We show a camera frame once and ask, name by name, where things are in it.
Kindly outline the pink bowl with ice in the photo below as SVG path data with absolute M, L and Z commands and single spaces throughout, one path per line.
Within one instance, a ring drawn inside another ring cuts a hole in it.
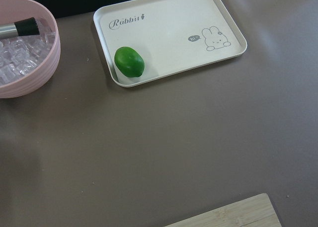
M 52 13 L 33 0 L 0 0 L 0 23 L 34 17 L 39 35 L 0 40 L 0 96 L 14 98 L 44 85 L 60 59 L 58 26 Z

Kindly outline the green lime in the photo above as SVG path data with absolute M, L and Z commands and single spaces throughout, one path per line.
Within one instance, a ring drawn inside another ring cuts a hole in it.
M 119 71 L 126 77 L 140 77 L 145 69 L 143 58 L 131 47 L 117 49 L 114 62 Z

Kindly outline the white rabbit tray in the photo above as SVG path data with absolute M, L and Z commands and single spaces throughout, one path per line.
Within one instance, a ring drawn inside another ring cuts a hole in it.
M 243 54 L 247 41 L 221 0 L 131 0 L 93 16 L 115 83 L 133 87 Z M 145 62 L 139 77 L 117 68 L 117 49 L 131 47 Z

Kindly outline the wooden cutting board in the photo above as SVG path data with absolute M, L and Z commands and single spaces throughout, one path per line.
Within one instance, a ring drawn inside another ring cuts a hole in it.
M 266 193 L 178 221 L 171 227 L 280 227 Z

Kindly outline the steel muddler black tip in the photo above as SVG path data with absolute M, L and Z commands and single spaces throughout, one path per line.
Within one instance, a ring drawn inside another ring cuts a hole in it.
M 8 39 L 19 36 L 39 35 L 39 28 L 34 17 L 3 24 L 0 26 L 0 39 Z

